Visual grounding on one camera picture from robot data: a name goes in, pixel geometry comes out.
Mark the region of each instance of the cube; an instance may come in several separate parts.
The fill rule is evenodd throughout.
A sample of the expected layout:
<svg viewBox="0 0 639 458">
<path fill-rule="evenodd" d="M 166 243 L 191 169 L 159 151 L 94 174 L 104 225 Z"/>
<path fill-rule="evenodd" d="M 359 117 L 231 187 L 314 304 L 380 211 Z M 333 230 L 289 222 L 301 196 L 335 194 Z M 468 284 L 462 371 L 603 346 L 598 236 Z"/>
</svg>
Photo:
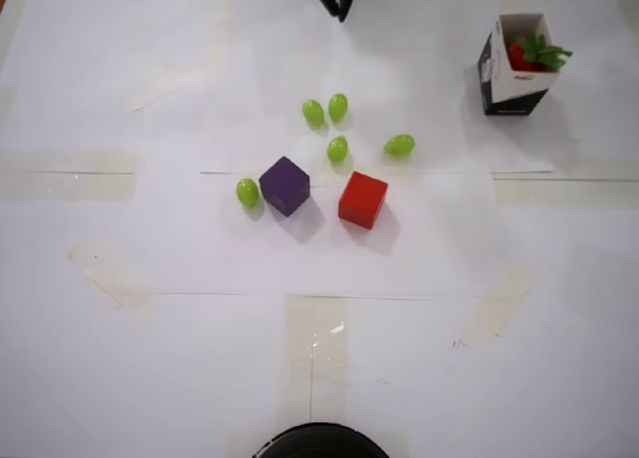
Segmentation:
<svg viewBox="0 0 639 458">
<path fill-rule="evenodd" d="M 311 178 L 286 157 L 282 157 L 260 177 L 264 199 L 289 217 L 311 196 Z"/>
<path fill-rule="evenodd" d="M 339 218 L 372 229 L 387 189 L 386 182 L 353 172 L 339 199 Z"/>
</svg>

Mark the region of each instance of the black round object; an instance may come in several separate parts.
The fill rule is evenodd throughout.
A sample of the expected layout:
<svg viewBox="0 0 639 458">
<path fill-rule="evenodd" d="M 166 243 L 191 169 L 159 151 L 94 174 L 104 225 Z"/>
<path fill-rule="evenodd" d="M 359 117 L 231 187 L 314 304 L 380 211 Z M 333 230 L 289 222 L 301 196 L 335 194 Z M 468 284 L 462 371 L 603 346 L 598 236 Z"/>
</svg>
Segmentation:
<svg viewBox="0 0 639 458">
<path fill-rule="evenodd" d="M 309 423 L 278 435 L 254 458 L 388 458 L 368 438 L 345 426 Z"/>
</svg>

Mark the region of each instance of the strawberry leaves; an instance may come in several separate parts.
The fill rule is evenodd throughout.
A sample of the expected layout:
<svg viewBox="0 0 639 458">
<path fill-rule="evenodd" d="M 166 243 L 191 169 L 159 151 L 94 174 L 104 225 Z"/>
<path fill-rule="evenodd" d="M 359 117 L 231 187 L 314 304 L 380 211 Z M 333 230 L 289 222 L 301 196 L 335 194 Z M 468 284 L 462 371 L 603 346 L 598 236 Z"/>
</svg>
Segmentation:
<svg viewBox="0 0 639 458">
<path fill-rule="evenodd" d="M 546 45 L 546 38 L 542 34 L 535 34 L 533 30 L 526 36 L 518 37 L 516 42 L 523 49 L 523 58 L 526 62 L 543 64 L 551 71 L 558 71 L 566 65 L 566 61 L 560 56 L 572 56 L 572 52 L 565 51 L 559 46 Z"/>
</svg>

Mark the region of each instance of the strawberry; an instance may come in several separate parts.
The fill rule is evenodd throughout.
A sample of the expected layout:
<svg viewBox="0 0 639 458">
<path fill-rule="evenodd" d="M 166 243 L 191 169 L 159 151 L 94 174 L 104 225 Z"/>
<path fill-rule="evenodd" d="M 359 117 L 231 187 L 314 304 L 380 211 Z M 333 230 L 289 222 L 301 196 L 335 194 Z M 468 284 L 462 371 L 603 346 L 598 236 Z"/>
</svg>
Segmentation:
<svg viewBox="0 0 639 458">
<path fill-rule="evenodd" d="M 518 37 L 508 47 L 510 66 L 515 71 L 555 72 L 566 64 L 561 55 L 572 56 L 559 46 L 546 46 L 546 38 L 530 31 L 526 36 Z"/>
</svg>

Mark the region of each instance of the white table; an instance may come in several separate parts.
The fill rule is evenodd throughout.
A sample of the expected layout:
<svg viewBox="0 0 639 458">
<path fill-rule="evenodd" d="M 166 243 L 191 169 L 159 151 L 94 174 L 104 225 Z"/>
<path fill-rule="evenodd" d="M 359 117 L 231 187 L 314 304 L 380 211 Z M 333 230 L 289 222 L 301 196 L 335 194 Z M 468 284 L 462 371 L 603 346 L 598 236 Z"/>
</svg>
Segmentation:
<svg viewBox="0 0 639 458">
<path fill-rule="evenodd" d="M 3 63 L 26 1 L 8 0 L 0 18 Z M 509 11 L 564 0 L 498 1 Z M 639 37 L 639 0 L 609 1 Z M 162 75 L 131 108 L 159 97 L 170 109 L 173 89 L 201 73 Z M 2 121 L 23 92 L 0 88 Z M 0 167 L 0 455 L 248 457 L 288 427 L 336 421 L 391 457 L 639 456 L 639 162 L 632 157 L 494 174 L 494 208 L 481 200 L 486 175 L 427 176 L 424 184 L 420 175 L 378 170 L 403 191 L 389 197 L 394 217 L 383 218 L 384 230 L 400 226 L 392 239 L 371 239 L 356 230 L 348 236 L 326 213 L 307 212 L 310 229 L 269 211 L 250 221 L 236 214 L 222 192 L 235 176 L 201 174 L 214 171 L 202 166 L 197 143 L 181 143 L 180 124 L 153 117 L 153 131 L 176 138 L 118 135 L 117 149 L 98 152 L 74 149 L 70 138 L 56 150 L 46 135 L 30 139 L 32 147 L 0 140 L 0 166 L 31 171 Z M 91 136 L 98 145 L 100 132 Z M 59 174 L 75 167 L 78 179 Z M 321 177 L 316 207 L 325 211 L 341 178 L 313 171 Z M 437 198 L 451 184 L 478 198 L 468 209 L 477 222 L 459 218 L 466 209 L 433 213 L 425 217 L 451 227 L 452 242 L 413 236 L 415 247 L 432 242 L 420 256 L 437 273 L 445 268 L 434 253 L 458 247 L 455 263 L 467 272 L 459 288 L 433 275 L 405 294 L 394 293 L 393 282 L 379 291 L 388 281 L 377 276 L 371 289 L 333 290 L 338 270 L 322 260 L 313 261 L 317 274 L 300 277 L 300 266 L 282 286 L 264 284 L 261 269 L 254 281 L 235 283 L 220 273 L 228 264 L 199 246 L 236 233 L 238 243 L 248 236 L 267 254 L 259 233 L 280 227 L 268 246 L 299 252 L 321 238 L 328 245 L 314 250 L 332 256 L 329 247 L 345 240 L 344 253 L 359 250 L 375 269 L 418 230 L 401 194 L 421 190 L 441 206 L 436 211 L 447 211 Z M 229 226 L 224 234 L 219 224 Z M 475 240 L 479 227 L 485 241 Z M 251 242 L 238 246 L 250 250 Z M 228 254 L 237 267 L 259 266 Z M 430 294 L 419 293 L 425 286 Z"/>
</svg>

